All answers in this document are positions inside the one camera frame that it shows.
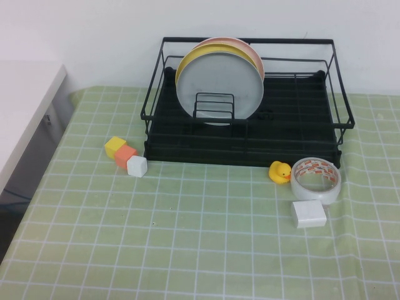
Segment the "packing tape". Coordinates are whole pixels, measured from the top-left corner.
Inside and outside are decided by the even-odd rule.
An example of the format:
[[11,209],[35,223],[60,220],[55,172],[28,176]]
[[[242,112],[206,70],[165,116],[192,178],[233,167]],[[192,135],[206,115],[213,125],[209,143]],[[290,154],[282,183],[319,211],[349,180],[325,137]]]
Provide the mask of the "packing tape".
[[[320,174],[321,177],[331,182],[331,186],[322,191],[308,189],[299,180],[305,174]],[[337,167],[329,161],[316,157],[308,157],[294,164],[290,182],[292,192],[299,200],[320,200],[323,205],[329,205],[338,198],[342,179]]]

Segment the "rubber duck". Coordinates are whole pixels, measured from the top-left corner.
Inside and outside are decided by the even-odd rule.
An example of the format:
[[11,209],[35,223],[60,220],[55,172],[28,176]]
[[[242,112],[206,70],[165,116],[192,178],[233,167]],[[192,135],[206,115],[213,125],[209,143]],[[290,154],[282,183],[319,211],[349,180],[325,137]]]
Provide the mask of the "rubber duck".
[[275,183],[288,183],[290,181],[291,170],[291,167],[285,162],[274,161],[269,167],[268,175]]

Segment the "white wall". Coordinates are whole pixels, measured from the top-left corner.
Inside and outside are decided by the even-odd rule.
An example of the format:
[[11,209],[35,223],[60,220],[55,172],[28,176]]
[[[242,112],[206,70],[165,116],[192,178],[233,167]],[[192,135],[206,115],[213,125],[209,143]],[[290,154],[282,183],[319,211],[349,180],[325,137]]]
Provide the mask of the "white wall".
[[348,92],[400,94],[398,0],[0,0],[0,59],[59,59],[61,98],[147,86],[163,36],[332,38]]

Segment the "pink plate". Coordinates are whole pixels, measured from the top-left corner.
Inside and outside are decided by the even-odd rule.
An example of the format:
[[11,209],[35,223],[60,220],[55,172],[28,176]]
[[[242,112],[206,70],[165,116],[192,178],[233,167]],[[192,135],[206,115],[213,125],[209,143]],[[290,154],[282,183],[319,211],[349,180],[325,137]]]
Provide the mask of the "pink plate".
[[257,54],[257,52],[246,42],[242,41],[241,39],[235,39],[233,37],[212,37],[211,39],[206,39],[203,42],[200,42],[196,45],[197,48],[199,46],[209,44],[209,43],[225,43],[231,46],[234,46],[242,51],[244,51],[256,64],[258,73],[261,76],[261,79],[264,80],[264,65],[263,61]]

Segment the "small white box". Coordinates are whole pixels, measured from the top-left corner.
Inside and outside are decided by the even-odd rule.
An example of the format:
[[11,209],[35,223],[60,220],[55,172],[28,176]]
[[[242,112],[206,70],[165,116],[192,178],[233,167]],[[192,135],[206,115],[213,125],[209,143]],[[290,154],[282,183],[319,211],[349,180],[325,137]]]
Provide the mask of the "small white box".
[[326,223],[326,215],[320,200],[297,201],[291,207],[296,228],[319,227]]
[[132,156],[126,162],[127,173],[135,177],[143,177],[148,171],[148,160],[141,156]]

